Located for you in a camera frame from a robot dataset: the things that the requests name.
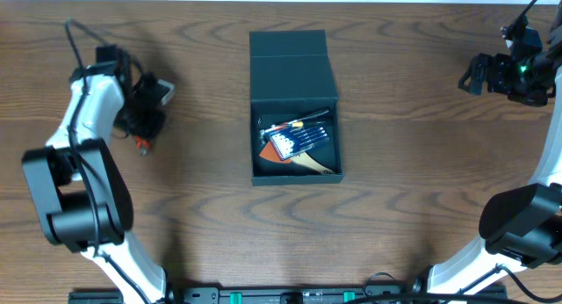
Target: brush handle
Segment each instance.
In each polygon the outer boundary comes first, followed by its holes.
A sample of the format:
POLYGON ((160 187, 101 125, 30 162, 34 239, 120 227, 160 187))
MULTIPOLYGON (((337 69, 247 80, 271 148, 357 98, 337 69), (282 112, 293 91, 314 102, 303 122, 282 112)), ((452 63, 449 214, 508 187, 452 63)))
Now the brush handle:
POLYGON ((324 167, 323 165, 317 163, 311 156, 309 156, 306 152, 291 157, 291 162, 301 165, 303 167, 307 167, 308 169, 315 170, 320 174, 335 174, 335 172, 331 169, 324 167))

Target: wooden tabletop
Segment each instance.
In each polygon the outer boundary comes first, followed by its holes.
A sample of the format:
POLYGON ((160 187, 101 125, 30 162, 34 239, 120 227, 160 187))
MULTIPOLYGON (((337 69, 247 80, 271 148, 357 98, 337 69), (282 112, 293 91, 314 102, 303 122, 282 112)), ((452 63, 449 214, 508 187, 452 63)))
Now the wooden tabletop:
MULTIPOLYGON (((440 263, 477 233, 497 192, 537 166, 551 105, 457 89, 471 58, 505 53, 499 30, 522 6, 0 2, 0 302, 63 303, 113 287, 92 262, 44 238, 20 158, 69 102, 73 17, 177 86, 155 151, 114 139, 134 231, 179 285, 362 284, 440 263), (339 90, 340 185, 252 187, 249 32, 325 29, 339 90)), ((554 7, 530 22, 545 36, 554 7)), ((94 42, 76 41, 86 62, 94 42)), ((552 296, 560 268, 519 276, 552 296)), ((512 298, 529 300, 504 279, 512 298)))

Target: dark green box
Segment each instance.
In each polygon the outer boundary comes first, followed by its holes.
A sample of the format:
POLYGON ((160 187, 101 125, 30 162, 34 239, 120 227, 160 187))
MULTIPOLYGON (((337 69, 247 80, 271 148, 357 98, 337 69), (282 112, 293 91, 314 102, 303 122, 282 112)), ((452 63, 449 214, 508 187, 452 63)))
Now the dark green box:
POLYGON ((343 179, 337 125, 337 90, 328 59, 325 31, 252 32, 250 44, 250 135, 252 185, 340 183, 343 179), (332 126, 326 145, 308 151, 335 171, 320 175, 295 163, 271 163, 259 155, 259 129, 328 107, 332 126))

